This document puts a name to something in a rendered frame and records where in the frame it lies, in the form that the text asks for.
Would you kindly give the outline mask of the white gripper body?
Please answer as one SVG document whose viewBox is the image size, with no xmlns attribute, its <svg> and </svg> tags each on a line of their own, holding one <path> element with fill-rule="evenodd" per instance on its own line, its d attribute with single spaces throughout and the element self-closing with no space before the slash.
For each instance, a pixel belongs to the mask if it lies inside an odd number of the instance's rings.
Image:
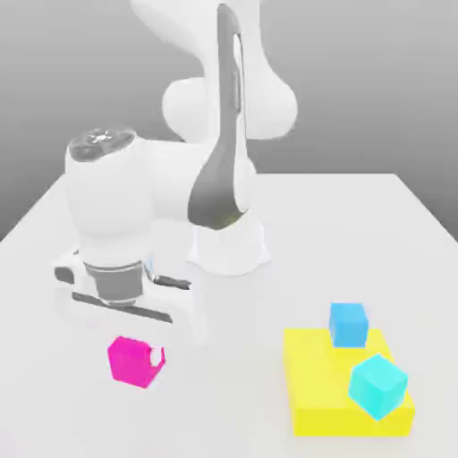
<svg viewBox="0 0 458 458">
<path fill-rule="evenodd" d="M 106 306 L 74 287 L 55 288 L 55 308 L 71 326 L 102 335 L 144 341 L 152 346 L 201 345 L 205 315 L 195 304 L 193 291 L 149 284 L 130 307 Z"/>
</svg>

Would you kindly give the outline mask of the small magenta cube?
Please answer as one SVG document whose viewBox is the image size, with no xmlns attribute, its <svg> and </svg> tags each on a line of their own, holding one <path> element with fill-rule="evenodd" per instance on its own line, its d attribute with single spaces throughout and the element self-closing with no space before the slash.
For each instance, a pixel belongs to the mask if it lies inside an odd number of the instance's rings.
<svg viewBox="0 0 458 458">
<path fill-rule="evenodd" d="M 148 388 L 165 366 L 165 348 L 162 364 L 154 368 L 150 363 L 152 346 L 146 342 L 119 336 L 107 349 L 108 361 L 114 380 L 125 384 Z"/>
</svg>

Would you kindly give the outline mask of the small blue cube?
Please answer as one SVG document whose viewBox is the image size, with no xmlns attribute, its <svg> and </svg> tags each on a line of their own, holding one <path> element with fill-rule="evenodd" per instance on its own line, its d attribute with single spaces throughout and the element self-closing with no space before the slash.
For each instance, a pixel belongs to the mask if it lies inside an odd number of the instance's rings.
<svg viewBox="0 0 458 458">
<path fill-rule="evenodd" d="M 369 320 L 361 303 L 333 302 L 328 327 L 335 348 L 366 346 Z"/>
</svg>

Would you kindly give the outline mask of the large yellow box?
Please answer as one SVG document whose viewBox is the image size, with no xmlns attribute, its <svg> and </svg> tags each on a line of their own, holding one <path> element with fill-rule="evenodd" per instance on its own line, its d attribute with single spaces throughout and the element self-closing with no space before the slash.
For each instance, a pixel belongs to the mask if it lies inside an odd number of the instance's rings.
<svg viewBox="0 0 458 458">
<path fill-rule="evenodd" d="M 371 328 L 364 348 L 335 348 L 325 328 L 286 328 L 283 361 L 293 434 L 297 437 L 407 437 L 415 414 L 403 403 L 382 420 L 371 418 L 348 395 L 351 370 L 375 354 L 392 363 L 381 330 Z"/>
</svg>

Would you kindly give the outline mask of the small cyan cube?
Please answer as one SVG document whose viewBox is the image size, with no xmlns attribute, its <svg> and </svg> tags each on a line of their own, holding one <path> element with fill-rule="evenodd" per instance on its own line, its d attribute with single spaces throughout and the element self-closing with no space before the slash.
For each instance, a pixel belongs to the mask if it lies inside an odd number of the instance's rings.
<svg viewBox="0 0 458 458">
<path fill-rule="evenodd" d="M 407 385 L 407 373 L 378 353 L 352 368 L 348 395 L 371 418 L 382 420 L 403 403 Z"/>
</svg>

